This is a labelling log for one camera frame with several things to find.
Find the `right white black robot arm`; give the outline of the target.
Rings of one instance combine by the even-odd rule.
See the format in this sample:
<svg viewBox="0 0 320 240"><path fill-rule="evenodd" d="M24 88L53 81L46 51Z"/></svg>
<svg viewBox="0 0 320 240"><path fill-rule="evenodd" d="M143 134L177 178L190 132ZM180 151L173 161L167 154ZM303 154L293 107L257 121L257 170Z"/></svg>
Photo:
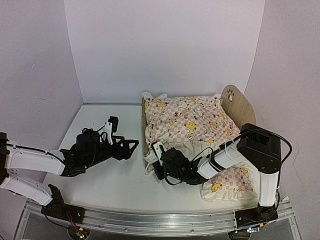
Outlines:
<svg viewBox="0 0 320 240"><path fill-rule="evenodd" d="M222 143L216 150L209 147L208 153L201 151L192 159L174 147L166 149L160 141L155 142L152 150L158 160L153 167L158 179L171 186L173 182L169 178L178 184L196 186L242 160L249 161L259 172L259 200L254 208L236 211L235 220L238 229L256 227L278 219L276 194L286 160L282 157L281 144L286 142L277 133L246 123L233 140Z"/></svg>

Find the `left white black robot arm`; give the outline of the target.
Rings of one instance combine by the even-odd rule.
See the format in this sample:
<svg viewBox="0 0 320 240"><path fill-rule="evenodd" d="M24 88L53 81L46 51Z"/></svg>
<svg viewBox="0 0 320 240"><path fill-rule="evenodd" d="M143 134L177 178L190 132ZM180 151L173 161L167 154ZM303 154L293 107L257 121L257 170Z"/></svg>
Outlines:
<svg viewBox="0 0 320 240"><path fill-rule="evenodd" d="M105 128L103 132L84 128L70 149L44 150L16 144L1 132L0 187L39 203L45 217L81 224L85 214L83 207L65 203L60 189L52 184L20 177L19 170L73 178L108 159L128 160L139 141L113 133L112 128Z"/></svg>

